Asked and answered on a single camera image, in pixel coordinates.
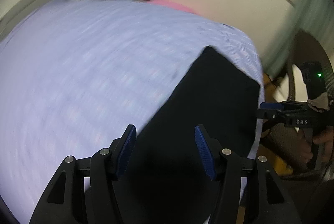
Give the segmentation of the person's right hand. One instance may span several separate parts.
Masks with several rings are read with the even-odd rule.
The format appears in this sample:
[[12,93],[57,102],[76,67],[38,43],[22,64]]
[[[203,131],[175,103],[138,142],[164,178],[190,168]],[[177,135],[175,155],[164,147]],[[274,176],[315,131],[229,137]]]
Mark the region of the person's right hand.
[[323,129],[322,133],[315,138],[313,138],[312,142],[309,142],[306,139],[305,128],[298,129],[298,149],[299,149],[299,158],[300,161],[304,165],[308,165],[309,162],[315,157],[312,153],[312,145],[324,145],[324,150],[321,155],[321,161],[324,164],[328,164],[329,166],[332,165],[332,158],[333,158],[333,126],[328,126]]

